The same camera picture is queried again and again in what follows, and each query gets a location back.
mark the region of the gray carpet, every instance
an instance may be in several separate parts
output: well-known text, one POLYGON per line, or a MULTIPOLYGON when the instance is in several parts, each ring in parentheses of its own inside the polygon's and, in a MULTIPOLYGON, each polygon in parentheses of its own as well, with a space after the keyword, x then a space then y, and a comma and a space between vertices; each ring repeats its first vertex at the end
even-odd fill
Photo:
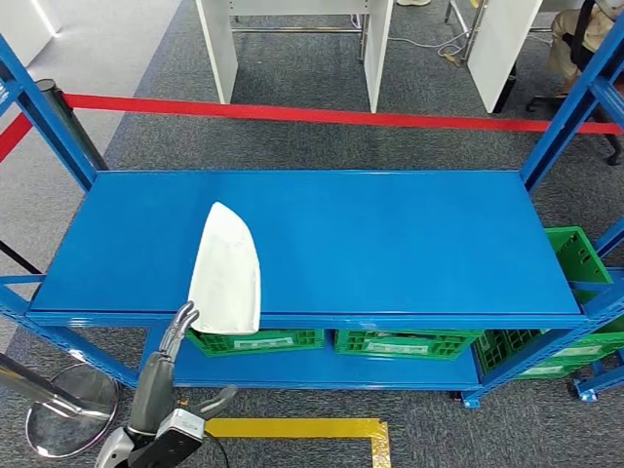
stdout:
MULTIPOLYGON (((392 35, 438 43, 456 34, 440 26, 444 4, 396 8, 392 35)), ((247 19, 243 24, 309 24, 311 19, 247 19)), ((348 18, 319 19, 348 25, 348 18)), ((240 68, 234 102, 367 110, 361 66, 353 37, 238 36, 240 68)), ((552 93, 556 76, 544 65, 548 47, 528 40, 519 58, 519 81, 503 115, 525 116, 535 94, 552 93)), ((137 96, 216 100, 195 3, 183 0, 137 96)), ((380 111, 484 115, 465 68, 431 50, 389 45, 380 111)), ((539 136, 499 132, 380 129, 341 125, 245 122, 179 116, 127 115, 105 157, 116 169, 178 168, 518 168, 539 136)), ((602 160, 599 136, 576 136, 535 194, 546 226, 579 224, 592 237, 624 211, 622 170, 602 160)), ((609 262, 619 262, 616 253, 609 262)), ((140 352, 142 331, 85 331, 129 364, 140 352)), ((19 331, 9 354, 44 375, 70 358, 19 331)), ((466 410, 442 393, 246 390, 226 415, 361 416, 389 422, 392 465, 400 468, 616 467, 624 459, 622 389, 595 405, 570 396, 567 380, 514 382, 466 410)), ((211 390, 185 390, 192 401, 211 390)), ((21 438, 27 403, 5 392, 2 466, 48 466, 21 438)), ((122 417, 131 394, 124 393, 122 417)), ((225 440, 232 467, 370 466, 368 441, 225 440)), ((93 463, 97 449, 62 466, 93 463)), ((223 466, 207 444, 184 466, 223 466)))

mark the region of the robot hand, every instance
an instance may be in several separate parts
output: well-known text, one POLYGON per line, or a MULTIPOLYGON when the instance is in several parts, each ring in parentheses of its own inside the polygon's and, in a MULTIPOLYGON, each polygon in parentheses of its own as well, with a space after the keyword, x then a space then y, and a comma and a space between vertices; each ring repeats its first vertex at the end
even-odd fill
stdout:
POLYGON ((201 446, 205 421, 227 406, 236 387, 226 387, 191 410, 174 409, 174 364, 186 330, 198 315, 192 301, 178 310, 139 377, 130 424, 111 433, 96 468, 174 467, 201 446))

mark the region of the office chair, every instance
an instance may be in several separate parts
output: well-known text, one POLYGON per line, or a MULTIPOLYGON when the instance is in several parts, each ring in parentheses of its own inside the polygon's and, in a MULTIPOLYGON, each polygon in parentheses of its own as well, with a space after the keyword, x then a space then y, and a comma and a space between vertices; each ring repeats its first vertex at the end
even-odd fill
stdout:
MULTIPOLYGON (((561 38, 564 42, 570 46, 570 61, 577 66, 580 71, 585 70, 589 61, 594 57, 594 53, 584 47, 583 45, 583 41, 585 38, 585 31, 589 24, 592 9, 594 8, 595 4, 595 0, 585 0, 583 6, 580 7, 579 22, 576 23, 576 29, 574 31, 574 35, 573 36, 572 34, 566 33, 561 38)), ((557 111, 564 102, 564 100, 565 100, 565 98, 566 96, 536 96, 526 105, 526 110, 527 112, 534 112, 536 107, 545 105, 552 109, 553 111, 557 111)), ((591 117, 593 117, 593 119, 596 122, 610 122, 609 116, 604 111, 604 109, 601 107, 600 104, 597 105, 596 108, 594 109, 591 117)), ((613 154, 607 158, 607 164, 610 166, 616 166, 619 164, 619 157, 622 153, 622 145, 619 144, 617 136, 604 134, 604 137, 609 142, 613 151, 613 154)))

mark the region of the blue metal shelf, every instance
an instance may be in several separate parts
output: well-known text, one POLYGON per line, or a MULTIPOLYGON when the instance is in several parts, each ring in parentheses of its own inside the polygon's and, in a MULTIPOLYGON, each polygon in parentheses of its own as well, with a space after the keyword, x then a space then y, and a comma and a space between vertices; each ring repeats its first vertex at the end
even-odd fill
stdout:
POLYGON ((253 233, 265 327, 583 320, 518 174, 499 171, 103 173, 29 317, 97 323, 105 312, 115 327, 110 312, 138 326, 172 314, 186 299, 215 201, 253 233), (152 315, 141 323, 145 313, 152 315))
MULTIPOLYGON (((152 328, 141 365, 155 351, 164 329, 152 328)), ((207 358, 186 340, 176 361, 174 383, 187 387, 474 390, 479 379, 470 349, 456 361, 375 358, 337 354, 326 333, 324 348, 207 358)))
MULTIPOLYGON (((339 355, 328 342, 209 359, 185 342, 177 385, 461 390, 476 408, 624 313, 622 275, 577 306, 528 195, 593 110, 594 93, 621 125, 624 106, 611 84, 622 70, 624 16, 518 173, 108 173, 94 169, 0 36, 0 80, 18 83, 17 104, 85 191, 45 276, 0 281, 0 312, 134 387, 135 370, 67 326, 149 327, 145 352, 155 349, 186 301, 205 217, 220 201, 256 240, 264 328, 552 330, 481 376, 470 350, 456 361, 388 359, 339 355), (10 282, 41 284, 29 302, 10 282)), ((624 222, 597 250, 622 239, 624 222)))

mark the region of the white table leg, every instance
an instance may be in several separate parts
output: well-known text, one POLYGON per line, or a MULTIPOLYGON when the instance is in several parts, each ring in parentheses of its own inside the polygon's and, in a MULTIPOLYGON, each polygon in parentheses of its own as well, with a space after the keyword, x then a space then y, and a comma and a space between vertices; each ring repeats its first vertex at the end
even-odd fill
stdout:
POLYGON ((364 55, 364 73, 371 112, 377 112, 379 89, 381 86, 381 72, 386 58, 386 46, 390 30, 390 16, 392 15, 393 0, 371 0, 369 2, 369 30, 367 51, 364 55))
POLYGON ((229 104, 238 62, 226 0, 195 0, 221 104, 229 104))

